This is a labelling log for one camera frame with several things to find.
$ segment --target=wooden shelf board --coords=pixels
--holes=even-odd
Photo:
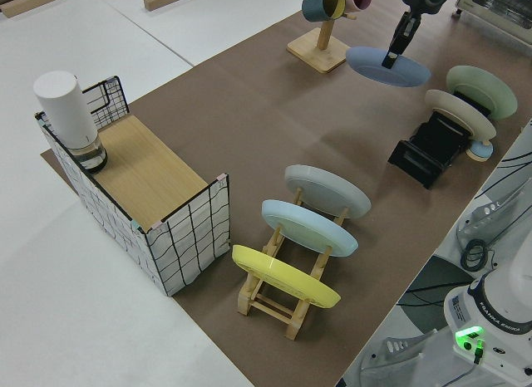
[[[207,183],[134,115],[100,130],[107,164],[96,181],[144,230]]]

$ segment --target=white cylindrical container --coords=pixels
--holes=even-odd
[[[76,76],[68,71],[50,71],[37,78],[33,91],[56,137],[85,169],[102,169],[107,153]]]

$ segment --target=light blue plate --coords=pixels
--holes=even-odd
[[[264,200],[264,221],[286,238],[315,252],[332,247],[331,256],[347,257],[358,248],[357,240],[330,219],[307,208],[279,200]]]
[[[393,67],[382,66],[387,51],[373,47],[353,47],[346,52],[349,66],[358,74],[389,86],[420,86],[431,78],[431,71],[419,63],[399,55]]]
[[[284,181],[291,192],[301,188],[301,199],[308,206],[339,217],[345,208],[345,218],[360,218],[372,207],[366,194],[349,181],[324,169],[310,165],[290,165],[284,171]]]

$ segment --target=plate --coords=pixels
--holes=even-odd
[[[360,218],[372,207],[369,198],[355,185],[310,165],[290,165],[284,171],[284,181],[294,194],[301,188],[302,201],[308,206],[339,217],[345,207],[346,218]]]
[[[264,221],[286,238],[315,252],[332,248],[332,257],[350,256],[358,248],[357,240],[330,219],[307,208],[280,200],[264,200]]]
[[[490,140],[497,135],[495,127],[482,113],[448,92],[428,90],[425,102],[433,110],[470,131],[472,140]]]
[[[497,76],[473,66],[455,66],[446,78],[447,90],[461,94],[490,109],[490,118],[500,120],[517,111],[514,92]]]
[[[429,69],[399,55],[391,69],[382,66],[387,51],[373,47],[353,47],[346,52],[349,66],[358,74],[390,86],[420,86],[431,78]]]
[[[246,272],[300,300],[331,308],[340,296],[329,286],[285,262],[245,246],[233,246],[233,261]]]

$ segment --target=grid pattern fabric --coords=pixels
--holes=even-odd
[[[98,129],[129,113],[116,76],[83,94]],[[167,296],[189,285],[229,250],[228,175],[221,175],[145,232],[53,134],[44,112],[37,113],[36,118],[86,209]]]
[[[146,235],[168,295],[229,250],[229,179],[224,175]]]

